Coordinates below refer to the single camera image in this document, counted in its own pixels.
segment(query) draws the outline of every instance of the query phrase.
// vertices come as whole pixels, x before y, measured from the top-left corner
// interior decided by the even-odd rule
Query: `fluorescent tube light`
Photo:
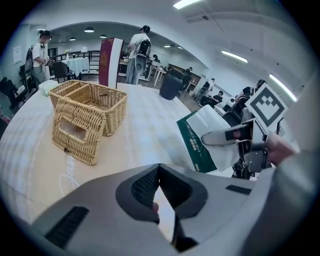
[[[177,8],[177,9],[181,9],[185,6],[191,5],[195,2],[198,2],[200,0],[181,0],[179,2],[177,2],[173,7]]]
[[[230,53],[230,52],[227,52],[227,51],[224,51],[224,50],[222,50],[221,52],[222,52],[223,54],[225,54],[225,55],[231,56],[231,57],[236,58],[236,59],[238,59],[238,60],[240,60],[240,61],[243,61],[243,62],[245,62],[245,63],[248,63],[248,61],[247,61],[245,58],[242,58],[242,57],[240,57],[240,56],[238,56],[238,55],[235,55],[235,54],[233,54],[233,53]]]
[[[290,98],[296,102],[298,99],[296,96],[282,83],[280,82],[277,78],[275,78],[272,74],[270,74],[270,78],[275,81],[289,96]]]

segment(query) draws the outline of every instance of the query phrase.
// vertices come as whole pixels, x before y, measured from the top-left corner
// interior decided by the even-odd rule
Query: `black fisheye border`
[[[2,15],[1,21],[1,40],[0,40],[0,53],[6,47],[11,35],[14,33],[17,26],[23,20],[23,18],[41,1],[28,0],[20,1],[6,1],[2,2]],[[317,8],[317,2],[313,1],[292,1],[292,0],[280,0],[282,5],[289,11],[289,13],[296,20],[305,36],[308,38],[311,46],[313,47],[316,55],[320,56],[320,37],[319,37],[319,12]],[[10,18],[5,15],[5,12],[9,12]],[[22,231],[23,227],[18,227],[16,222],[10,216],[7,208],[0,198],[0,220],[2,223],[2,251],[10,251],[14,253],[31,253],[32,255],[48,255],[43,251],[43,248],[39,247],[39,244],[30,240],[32,234],[26,235]],[[317,227],[319,226],[319,195],[315,200],[315,203],[310,210],[308,216],[303,220],[302,224],[297,228],[295,233],[291,237],[288,237],[285,242],[274,255],[284,255],[288,253],[297,254],[297,252],[303,252],[304,255],[311,255],[318,250],[317,240]]]

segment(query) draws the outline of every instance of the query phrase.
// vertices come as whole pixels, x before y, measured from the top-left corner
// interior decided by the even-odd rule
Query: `dark speaker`
[[[147,59],[146,56],[142,56],[142,55],[137,55],[135,57],[135,68],[139,73],[143,73],[146,69],[146,65],[147,65]]]
[[[178,94],[181,86],[181,79],[171,75],[170,73],[166,74],[160,88],[160,95],[167,100],[173,100]]]

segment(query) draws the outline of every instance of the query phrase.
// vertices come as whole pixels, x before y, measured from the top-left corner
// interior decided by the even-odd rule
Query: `round pendant light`
[[[94,28],[92,26],[88,26],[84,32],[87,32],[87,33],[92,33],[92,32],[95,32]]]

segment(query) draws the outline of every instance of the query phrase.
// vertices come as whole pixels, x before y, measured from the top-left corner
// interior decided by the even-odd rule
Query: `black and white square marker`
[[[251,102],[247,102],[266,127],[270,127],[275,120],[282,118],[286,109],[283,102],[280,102],[274,94],[275,92],[272,92],[269,87],[262,87],[261,91],[255,95],[256,97]]]

